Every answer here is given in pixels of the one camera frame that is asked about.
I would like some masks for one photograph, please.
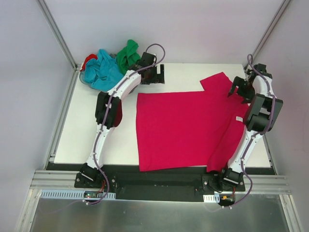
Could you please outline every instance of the metal floor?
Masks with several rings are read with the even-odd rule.
[[[40,199],[51,212],[72,200]],[[53,214],[37,209],[32,232],[288,232],[279,195],[249,195],[239,205],[218,209],[216,203],[105,200],[78,202]]]

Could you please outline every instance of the blue cloth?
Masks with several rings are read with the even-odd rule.
[[[119,71],[116,59],[111,58],[106,51],[100,49],[98,59],[86,63],[83,81],[92,88],[108,91],[113,88],[124,75]]]

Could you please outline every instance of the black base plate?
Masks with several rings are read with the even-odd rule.
[[[207,173],[205,167],[152,172],[140,172],[138,166],[104,165],[102,169],[108,177],[110,192],[116,193],[116,199],[121,200],[202,202],[203,195],[214,194],[214,190],[204,183],[217,187],[214,185],[217,182],[217,173]],[[101,187],[99,184],[94,186],[87,178],[82,178],[78,173],[76,188]],[[238,185],[236,191],[245,191],[245,186]]]

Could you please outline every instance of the clothing label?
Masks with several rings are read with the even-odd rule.
[[[242,117],[236,116],[236,121],[242,122]]]

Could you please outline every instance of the pile of clothes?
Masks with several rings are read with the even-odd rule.
[[[103,49],[96,55],[90,54],[82,66],[81,81],[100,91],[110,90],[124,77],[129,67],[140,60],[138,47],[134,40],[128,40],[127,45],[116,56],[109,55]]]

